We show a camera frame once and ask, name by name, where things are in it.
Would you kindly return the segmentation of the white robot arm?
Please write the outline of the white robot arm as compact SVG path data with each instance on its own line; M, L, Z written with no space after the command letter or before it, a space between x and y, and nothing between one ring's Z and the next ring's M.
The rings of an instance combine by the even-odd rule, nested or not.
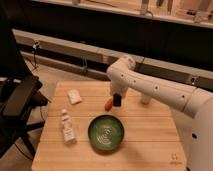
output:
M194 119L187 171L213 171L213 92L135 72L130 55L107 68L111 95L122 98L129 88L154 98Z

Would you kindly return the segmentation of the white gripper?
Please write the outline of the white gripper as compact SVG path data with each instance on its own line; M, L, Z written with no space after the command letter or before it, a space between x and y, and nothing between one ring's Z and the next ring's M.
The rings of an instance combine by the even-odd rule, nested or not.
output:
M128 88L126 86L123 86L123 85L118 84L116 82L110 83L110 94L111 95L118 94L122 98L125 98L127 90L128 90Z

